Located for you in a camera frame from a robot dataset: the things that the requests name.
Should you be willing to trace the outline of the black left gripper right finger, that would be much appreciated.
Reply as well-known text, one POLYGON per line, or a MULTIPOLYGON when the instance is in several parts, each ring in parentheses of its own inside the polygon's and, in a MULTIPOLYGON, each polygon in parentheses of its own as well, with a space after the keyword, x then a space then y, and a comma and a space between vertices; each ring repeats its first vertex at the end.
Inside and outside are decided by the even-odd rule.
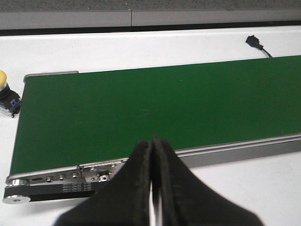
POLYGON ((153 203, 161 226, 261 226, 252 212, 199 180, 167 140, 152 140, 153 203))

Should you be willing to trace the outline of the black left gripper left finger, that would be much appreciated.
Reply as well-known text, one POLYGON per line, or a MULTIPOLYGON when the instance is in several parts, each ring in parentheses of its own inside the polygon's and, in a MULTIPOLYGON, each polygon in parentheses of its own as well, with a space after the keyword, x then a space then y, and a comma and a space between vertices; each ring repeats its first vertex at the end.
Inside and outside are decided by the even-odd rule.
POLYGON ((62 214, 57 226, 148 226, 149 141, 136 144, 124 166, 100 191, 62 214))

